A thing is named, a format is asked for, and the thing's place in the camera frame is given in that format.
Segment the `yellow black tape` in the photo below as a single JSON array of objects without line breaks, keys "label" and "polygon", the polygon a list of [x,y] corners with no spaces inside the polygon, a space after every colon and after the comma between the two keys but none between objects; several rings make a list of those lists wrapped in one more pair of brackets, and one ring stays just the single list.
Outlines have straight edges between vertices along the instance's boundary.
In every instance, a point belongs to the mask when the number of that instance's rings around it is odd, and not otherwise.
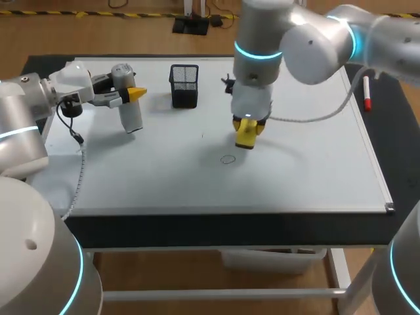
[{"label": "yellow black tape", "polygon": [[[26,10],[0,10],[0,16],[10,15],[74,15],[81,18],[87,15],[95,16],[117,16],[120,18],[176,18],[183,16],[183,14],[160,14],[160,13],[122,13],[122,12],[102,12],[102,11],[26,11]],[[398,13],[385,14],[394,18],[420,18],[420,13]],[[239,15],[232,16],[231,14],[221,14],[221,18],[233,19],[240,18]]]}]

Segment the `whiteboard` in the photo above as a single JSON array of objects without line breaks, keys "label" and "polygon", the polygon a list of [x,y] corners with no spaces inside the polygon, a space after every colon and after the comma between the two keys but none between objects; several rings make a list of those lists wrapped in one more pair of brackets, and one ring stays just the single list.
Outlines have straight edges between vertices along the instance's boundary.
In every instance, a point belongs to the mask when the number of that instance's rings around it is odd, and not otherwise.
[{"label": "whiteboard", "polygon": [[[87,141],[86,172],[73,215],[216,213],[385,213],[391,202],[354,97],[337,116],[317,123],[268,120],[253,150],[234,146],[231,96],[222,77],[233,58],[78,58],[92,75],[128,62],[144,128],[126,135],[118,110],[84,105],[74,129]],[[172,64],[199,66],[198,106],[171,107]],[[274,83],[276,117],[328,114],[349,88],[344,69],[315,86],[292,78],[284,63]],[[57,213],[75,191],[81,157],[57,117],[46,140],[49,166],[31,184]],[[224,156],[235,162],[224,164]]]}]

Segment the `blue light ring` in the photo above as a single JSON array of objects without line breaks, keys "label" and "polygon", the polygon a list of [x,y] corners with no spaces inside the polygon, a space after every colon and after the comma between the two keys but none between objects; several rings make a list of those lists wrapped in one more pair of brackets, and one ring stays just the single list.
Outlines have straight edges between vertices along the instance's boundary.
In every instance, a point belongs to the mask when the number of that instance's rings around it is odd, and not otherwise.
[{"label": "blue light ring", "polygon": [[0,134],[0,139],[6,138],[6,137],[9,137],[9,136],[12,136],[12,135],[17,135],[18,133],[24,133],[26,131],[31,131],[31,130],[38,130],[38,127],[37,126],[31,126],[31,127],[25,127],[25,128],[20,128],[20,129],[17,129],[17,130],[9,131],[7,133],[2,133],[2,134]]},{"label": "blue light ring", "polygon": [[329,15],[329,16],[327,16],[327,18],[332,18],[333,20],[336,20],[336,21],[340,22],[342,25],[344,25],[347,28],[347,30],[348,30],[351,38],[352,38],[352,41],[353,41],[353,50],[352,50],[352,54],[350,55],[349,59],[353,58],[354,54],[356,53],[357,42],[356,42],[356,36],[354,35],[353,29],[350,27],[350,24],[345,19],[337,18],[336,16]]},{"label": "blue light ring", "polygon": [[75,296],[77,295],[77,292],[79,291],[80,284],[81,284],[81,279],[82,279],[82,276],[83,276],[83,252],[82,252],[81,247],[80,247],[80,244],[76,240],[76,238],[74,238],[74,240],[76,241],[77,247],[79,248],[79,256],[80,256],[79,277],[77,279],[77,283],[76,283],[76,286],[75,286],[75,288],[73,290],[72,296],[69,298],[66,306],[62,309],[62,311],[60,312],[59,315],[64,315],[67,312],[67,310],[69,309],[70,305],[72,305],[72,303],[73,303],[73,301],[75,299]]},{"label": "blue light ring", "polygon": [[398,279],[396,272],[395,272],[395,267],[394,267],[394,241],[392,241],[391,243],[391,249],[390,249],[390,254],[389,254],[389,259],[390,259],[390,265],[391,265],[391,271],[392,271],[392,276],[394,277],[396,286],[399,288],[402,296],[407,300],[408,304],[418,313],[420,314],[420,309],[414,304],[414,302],[410,299],[410,297],[408,296],[408,294],[406,293],[406,291],[404,290],[404,288],[402,287],[400,280]]},{"label": "blue light ring", "polygon": [[268,55],[261,55],[261,54],[251,54],[249,52],[244,51],[241,47],[239,47],[238,43],[235,41],[235,49],[243,54],[244,56],[248,57],[248,58],[252,58],[252,59],[257,59],[257,60],[267,60],[267,59],[273,59],[273,58],[277,58],[279,57],[282,52],[276,52],[275,54],[268,54]]}]

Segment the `white plastic bin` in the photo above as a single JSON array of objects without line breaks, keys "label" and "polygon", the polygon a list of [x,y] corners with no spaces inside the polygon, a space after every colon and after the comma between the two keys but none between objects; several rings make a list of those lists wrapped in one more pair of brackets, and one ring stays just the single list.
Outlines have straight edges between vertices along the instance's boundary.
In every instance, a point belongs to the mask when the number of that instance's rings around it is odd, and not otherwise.
[{"label": "white plastic bin", "polygon": [[223,265],[227,268],[239,268],[261,272],[280,272],[283,274],[302,274],[309,266],[322,260],[327,249],[305,249],[297,253],[277,251],[254,251],[247,249],[220,250]]}]

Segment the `marker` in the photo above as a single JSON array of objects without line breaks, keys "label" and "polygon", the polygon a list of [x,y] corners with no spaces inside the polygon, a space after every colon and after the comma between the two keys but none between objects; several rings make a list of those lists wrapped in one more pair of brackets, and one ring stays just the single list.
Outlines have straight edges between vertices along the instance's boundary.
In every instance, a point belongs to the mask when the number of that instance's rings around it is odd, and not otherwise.
[{"label": "marker", "polygon": [[363,92],[365,94],[365,99],[363,101],[365,112],[370,112],[372,109],[372,103],[370,100],[369,77],[367,75],[363,77]]}]

